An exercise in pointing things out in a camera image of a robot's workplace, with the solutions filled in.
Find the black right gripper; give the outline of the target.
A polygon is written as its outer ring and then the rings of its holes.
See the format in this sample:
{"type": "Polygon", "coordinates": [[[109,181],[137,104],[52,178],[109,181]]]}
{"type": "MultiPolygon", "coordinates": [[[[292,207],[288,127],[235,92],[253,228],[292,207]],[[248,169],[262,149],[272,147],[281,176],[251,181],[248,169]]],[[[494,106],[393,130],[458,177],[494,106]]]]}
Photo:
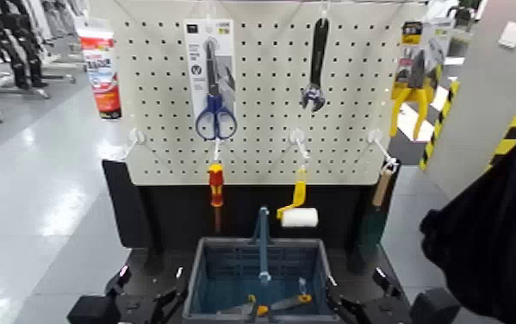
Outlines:
{"type": "Polygon", "coordinates": [[[408,306],[400,298],[403,290],[380,267],[373,281],[383,291],[383,297],[361,303],[343,296],[332,275],[326,277],[326,303],[340,320],[348,324],[411,324],[408,306]]]}

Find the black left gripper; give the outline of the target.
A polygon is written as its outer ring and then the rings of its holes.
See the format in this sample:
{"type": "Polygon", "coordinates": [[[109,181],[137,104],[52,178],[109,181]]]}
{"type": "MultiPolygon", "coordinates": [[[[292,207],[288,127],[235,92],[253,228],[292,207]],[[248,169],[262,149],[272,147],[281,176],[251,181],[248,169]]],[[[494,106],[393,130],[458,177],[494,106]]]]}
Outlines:
{"type": "Polygon", "coordinates": [[[123,295],[124,286],[132,272],[124,265],[105,285],[105,295],[117,297],[120,323],[155,324],[169,322],[184,304],[189,294],[189,278],[185,269],[178,267],[174,285],[167,291],[152,296],[123,295]]]}

